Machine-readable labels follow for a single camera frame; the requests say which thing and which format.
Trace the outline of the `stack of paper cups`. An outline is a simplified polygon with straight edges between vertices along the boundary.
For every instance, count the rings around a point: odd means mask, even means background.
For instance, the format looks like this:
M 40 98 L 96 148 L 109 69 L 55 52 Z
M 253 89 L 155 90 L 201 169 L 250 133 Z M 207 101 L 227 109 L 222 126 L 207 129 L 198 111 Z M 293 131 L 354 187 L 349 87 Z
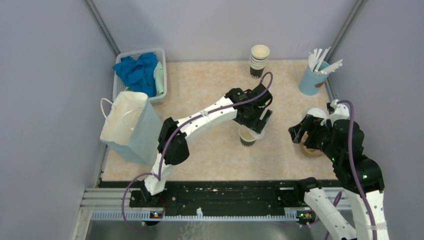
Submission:
M 263 44 L 257 44 L 251 48 L 249 72 L 253 79 L 258 79 L 263 75 L 270 52 L 270 49 Z

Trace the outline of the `single black paper cup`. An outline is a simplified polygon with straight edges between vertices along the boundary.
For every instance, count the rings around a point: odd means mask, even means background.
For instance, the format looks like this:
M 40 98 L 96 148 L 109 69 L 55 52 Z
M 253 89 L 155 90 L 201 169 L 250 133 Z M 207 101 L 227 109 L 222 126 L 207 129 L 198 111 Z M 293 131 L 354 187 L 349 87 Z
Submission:
M 257 138 L 250 132 L 250 129 L 244 125 L 240 126 L 238 133 L 240 143 L 244 147 L 252 146 L 257 140 Z

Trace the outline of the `translucent plastic cup lid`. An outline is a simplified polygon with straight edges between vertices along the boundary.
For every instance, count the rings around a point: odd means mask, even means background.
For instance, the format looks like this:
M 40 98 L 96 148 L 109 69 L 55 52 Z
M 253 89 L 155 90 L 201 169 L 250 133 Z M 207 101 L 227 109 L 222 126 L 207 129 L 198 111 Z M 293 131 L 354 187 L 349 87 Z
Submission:
M 257 133 L 257 132 L 255 132 L 254 130 L 252 130 L 252 129 L 247 129 L 248 130 L 248 132 L 249 132 L 249 134 L 253 137 L 253 138 L 255 138 L 256 140 L 261 140 L 261 139 L 263 139 L 264 138 L 264 136 L 265 136 L 265 134 L 266 134 L 266 130 L 265 129 L 263 129 L 260 133 Z

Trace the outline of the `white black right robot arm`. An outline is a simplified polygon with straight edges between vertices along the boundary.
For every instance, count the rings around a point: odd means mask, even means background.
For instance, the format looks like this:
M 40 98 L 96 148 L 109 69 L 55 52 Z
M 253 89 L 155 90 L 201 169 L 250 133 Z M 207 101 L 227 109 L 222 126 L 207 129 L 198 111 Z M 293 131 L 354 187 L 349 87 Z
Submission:
M 336 178 L 349 201 L 354 224 L 350 225 L 314 177 L 298 180 L 293 200 L 310 207 L 335 240 L 387 240 L 384 213 L 384 179 L 380 166 L 363 153 L 364 132 L 355 122 L 349 100 L 327 104 L 328 114 L 311 109 L 288 132 L 294 144 L 323 153 L 332 163 Z

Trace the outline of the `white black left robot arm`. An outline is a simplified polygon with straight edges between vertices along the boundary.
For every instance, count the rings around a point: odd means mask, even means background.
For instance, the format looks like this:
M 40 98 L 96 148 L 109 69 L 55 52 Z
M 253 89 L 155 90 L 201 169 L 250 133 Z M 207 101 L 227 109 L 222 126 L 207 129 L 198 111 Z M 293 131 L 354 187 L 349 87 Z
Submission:
M 160 202 L 160 193 L 176 165 L 190 156 L 189 143 L 210 128 L 235 121 L 256 134 L 261 134 L 272 115 L 273 101 L 269 90 L 259 84 L 254 89 L 232 88 L 217 102 L 188 117 L 167 118 L 158 137 L 157 155 L 152 170 L 143 180 L 141 200 L 149 207 Z

